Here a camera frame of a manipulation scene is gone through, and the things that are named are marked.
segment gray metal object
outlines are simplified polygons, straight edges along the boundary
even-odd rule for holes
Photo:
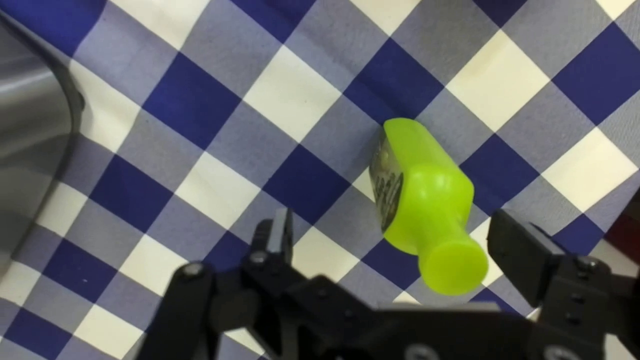
[[[0,17],[0,272],[63,168],[79,107],[61,65]]]

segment yellow-green bottle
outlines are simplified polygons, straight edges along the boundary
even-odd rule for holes
[[[426,286],[446,295],[480,286],[488,257],[466,232],[473,183],[420,122],[383,122],[370,176],[383,238],[418,255]]]

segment checkered tablecloth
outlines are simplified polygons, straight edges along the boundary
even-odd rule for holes
[[[187,260],[231,268],[295,211],[293,266],[370,303],[529,305],[491,266],[446,300],[382,241],[380,124],[424,122],[475,183],[593,254],[640,185],[634,0],[0,0],[71,71],[82,136],[0,280],[0,358],[124,358]],[[235,332],[226,358],[252,360]]]

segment tablecloth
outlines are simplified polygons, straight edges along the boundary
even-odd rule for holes
[[[634,0],[0,0],[86,97],[74,156],[0,282],[0,358],[124,358],[171,272],[231,268],[295,214],[293,266],[374,305],[532,308],[491,263],[440,298],[378,229],[380,124],[426,124],[475,183],[593,254],[640,185]],[[255,358],[233,334],[228,358]]]

